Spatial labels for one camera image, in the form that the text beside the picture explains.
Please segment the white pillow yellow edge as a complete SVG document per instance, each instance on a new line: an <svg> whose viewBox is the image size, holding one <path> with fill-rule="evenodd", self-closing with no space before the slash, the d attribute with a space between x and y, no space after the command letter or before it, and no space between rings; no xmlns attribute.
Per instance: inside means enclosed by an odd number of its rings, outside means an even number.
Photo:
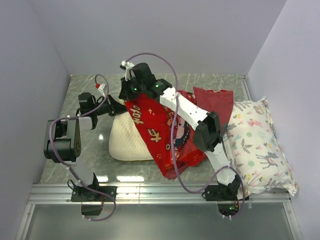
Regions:
<svg viewBox="0 0 320 240"><path fill-rule="evenodd" d="M108 149L114 159L123 162L153 160L147 145L127 111L114 117Z"/></svg>

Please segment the red pillowcase grey print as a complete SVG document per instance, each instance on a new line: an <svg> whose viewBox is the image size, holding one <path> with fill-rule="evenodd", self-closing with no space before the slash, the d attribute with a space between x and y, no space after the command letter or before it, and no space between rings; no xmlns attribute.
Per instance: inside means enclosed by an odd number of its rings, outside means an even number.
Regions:
<svg viewBox="0 0 320 240"><path fill-rule="evenodd" d="M191 103L208 112L216 112L224 130L230 120L234 105L234 93L230 90L204 90L194 87L193 92L180 91ZM142 94L124 103L140 136L162 175L167 179L177 177L173 157L179 173L200 164L206 155L193 143L194 130L173 110L162 106Z"/></svg>

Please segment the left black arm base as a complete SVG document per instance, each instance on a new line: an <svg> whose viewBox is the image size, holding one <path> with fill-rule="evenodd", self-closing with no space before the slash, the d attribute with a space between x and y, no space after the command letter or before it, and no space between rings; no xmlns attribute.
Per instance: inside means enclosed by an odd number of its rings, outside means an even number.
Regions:
<svg viewBox="0 0 320 240"><path fill-rule="evenodd" d="M72 190L71 202L81 203L81 214L84 217L96 217L102 213L104 203L114 202L117 195L117 187L101 186L96 177L88 187L91 191L82 185L76 185L71 179L67 181L67 186Z"/></svg>

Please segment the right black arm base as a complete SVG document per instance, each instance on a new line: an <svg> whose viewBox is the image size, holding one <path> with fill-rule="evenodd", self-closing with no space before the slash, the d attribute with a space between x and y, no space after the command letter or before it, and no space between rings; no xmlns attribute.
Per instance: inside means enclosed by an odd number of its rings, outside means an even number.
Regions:
<svg viewBox="0 0 320 240"><path fill-rule="evenodd" d="M206 202L217 202L218 211L223 218L234 218L241 210L243 197L237 196L238 191L231 191L223 184L209 185L205 188L201 197Z"/></svg>

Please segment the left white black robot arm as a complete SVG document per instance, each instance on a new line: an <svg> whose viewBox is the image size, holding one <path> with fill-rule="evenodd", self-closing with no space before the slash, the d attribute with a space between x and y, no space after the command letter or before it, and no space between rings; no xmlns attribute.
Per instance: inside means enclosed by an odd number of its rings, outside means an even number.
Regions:
<svg viewBox="0 0 320 240"><path fill-rule="evenodd" d="M84 92L78 96L79 108L76 117L49 120L46 126L43 153L46 159L64 166L73 178L72 190L83 193L89 201L96 201L101 195L101 187L96 175L80 159L82 151L81 132L94 130L98 117L114 117L127 111L111 95L95 98Z"/></svg>

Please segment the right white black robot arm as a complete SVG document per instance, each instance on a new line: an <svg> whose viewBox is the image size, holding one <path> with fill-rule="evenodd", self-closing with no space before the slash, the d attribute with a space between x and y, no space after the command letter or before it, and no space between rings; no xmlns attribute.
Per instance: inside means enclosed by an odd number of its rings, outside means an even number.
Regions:
<svg viewBox="0 0 320 240"><path fill-rule="evenodd" d="M147 63L123 61L120 67L124 70L124 78L121 80L119 97L135 100L146 94L185 120L194 130L192 141L195 147L207 156L215 171L215 190L224 199L233 199L238 194L241 178L229 164L218 114L196 106L165 79L156 79Z"/></svg>

